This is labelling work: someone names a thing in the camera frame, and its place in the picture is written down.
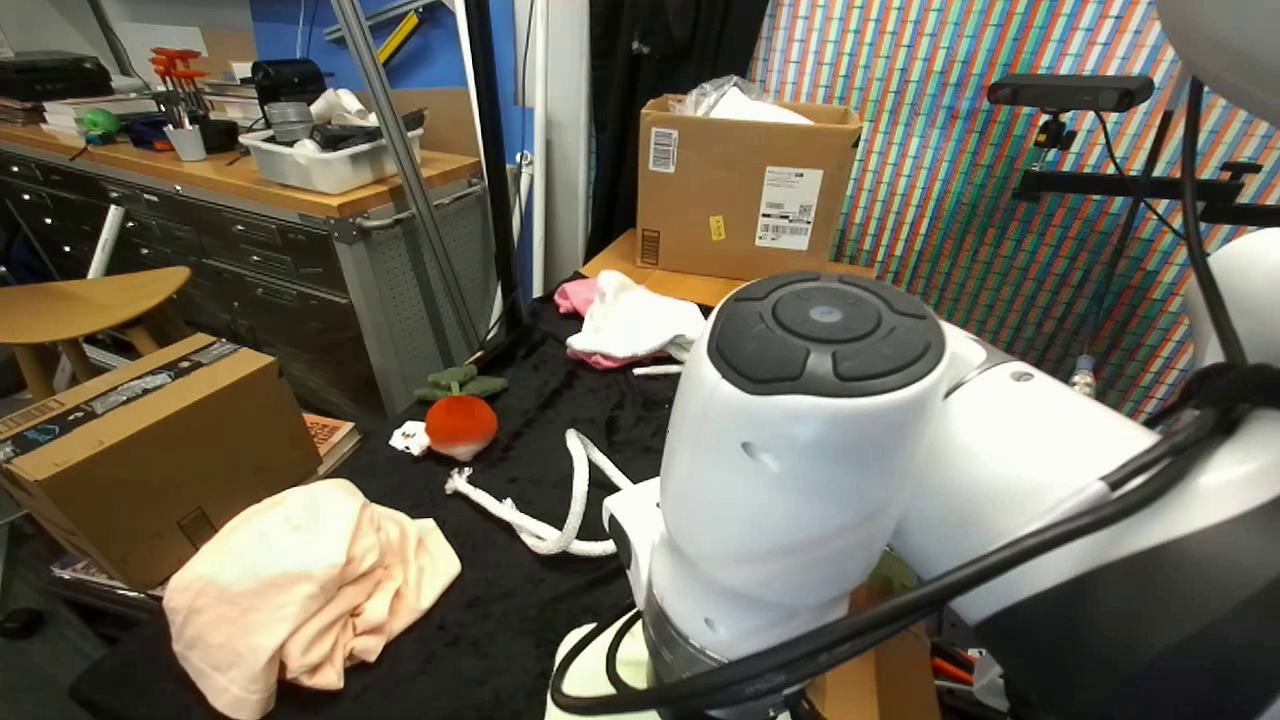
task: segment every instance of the pink towel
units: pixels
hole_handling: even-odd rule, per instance
[[[349,480],[269,495],[224,524],[163,586],[174,648],[237,720],[275,709],[275,678],[338,691],[460,575],[434,520],[368,502]]]

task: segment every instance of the striped curtain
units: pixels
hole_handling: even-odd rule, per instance
[[[1145,0],[773,0],[752,79],[777,99],[846,105],[863,115],[839,257],[923,296],[941,315],[1069,376],[1097,355],[1102,401],[1130,414],[1159,403],[1190,362],[1179,240],[1140,210],[1118,251],[1130,200],[1017,200],[1026,169],[1113,172],[1089,113],[1069,151],[1034,148],[1034,106],[993,106],[1003,73],[1140,73],[1157,95],[1104,115],[1126,172],[1149,161],[1157,121],[1172,129],[1157,161],[1179,172],[1184,69]],[[1280,131],[1207,91],[1202,175],[1230,161],[1265,165],[1244,205],[1276,205]],[[1154,200],[1179,229],[1172,200]],[[1248,229],[1204,229],[1204,243]]]

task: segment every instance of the workbench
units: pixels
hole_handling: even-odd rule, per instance
[[[53,276],[89,273],[116,205],[111,273],[187,263],[181,310],[191,329],[282,355],[307,408],[363,424],[400,411],[494,325],[482,161],[426,148],[422,172],[453,263],[427,263],[426,283],[411,251],[427,235],[415,235],[395,175],[321,194],[256,178],[251,155],[237,151],[181,165],[174,151],[0,129],[0,200]]]

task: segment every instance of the floor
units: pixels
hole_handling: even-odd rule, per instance
[[[22,408],[16,371],[0,355],[0,414]],[[24,520],[8,491],[0,491],[0,617],[8,607],[41,607],[44,627],[27,638],[0,636],[0,714],[4,720],[82,720],[68,697],[72,678],[105,653],[105,638],[59,603],[49,558],[55,549]]]

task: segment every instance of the cardboard box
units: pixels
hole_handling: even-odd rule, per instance
[[[321,450],[273,355],[187,336],[0,421],[4,486],[127,586],[161,586]]]
[[[642,259],[700,276],[769,276],[832,263],[859,115],[790,105],[811,124],[642,113]]]

